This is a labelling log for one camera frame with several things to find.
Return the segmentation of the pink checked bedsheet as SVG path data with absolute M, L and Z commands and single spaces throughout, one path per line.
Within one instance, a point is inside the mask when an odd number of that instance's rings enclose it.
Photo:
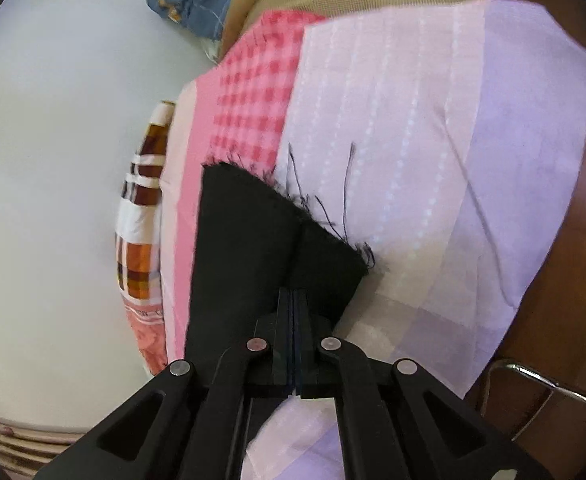
M 558 234 L 585 140 L 586 49 L 538 4 L 264 14 L 174 109 L 160 177 L 168 356 L 194 346 L 199 316 L 224 324 L 191 283 L 204 166 L 230 160 L 372 249 L 340 336 L 467 393 Z

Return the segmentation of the black pants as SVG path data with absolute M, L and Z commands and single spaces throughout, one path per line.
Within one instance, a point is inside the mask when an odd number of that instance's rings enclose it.
M 303 292 L 312 331 L 329 335 L 371 263 L 250 172 L 227 162 L 205 167 L 186 358 L 210 382 L 223 352 L 276 313 L 281 289 Z

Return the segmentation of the beige curtain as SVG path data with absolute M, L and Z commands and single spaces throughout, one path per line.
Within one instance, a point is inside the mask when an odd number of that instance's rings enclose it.
M 54 460 L 82 434 L 31 429 L 0 422 L 0 466 L 29 479 Z

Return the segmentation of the orange patterned bolster pillow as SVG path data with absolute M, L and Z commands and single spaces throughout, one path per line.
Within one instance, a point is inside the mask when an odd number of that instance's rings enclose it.
M 154 108 L 122 185 L 115 223 L 117 285 L 144 367 L 155 376 L 167 366 L 160 284 L 162 175 L 174 103 Z

